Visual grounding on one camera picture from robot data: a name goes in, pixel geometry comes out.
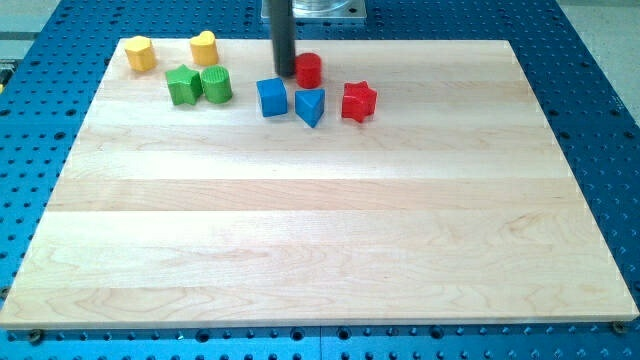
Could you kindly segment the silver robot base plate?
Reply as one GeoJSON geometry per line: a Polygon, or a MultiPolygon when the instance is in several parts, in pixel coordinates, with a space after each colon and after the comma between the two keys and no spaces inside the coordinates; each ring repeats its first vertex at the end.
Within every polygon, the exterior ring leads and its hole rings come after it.
{"type": "Polygon", "coordinates": [[[365,0],[292,0],[299,21],[354,21],[367,18],[365,0]]]}

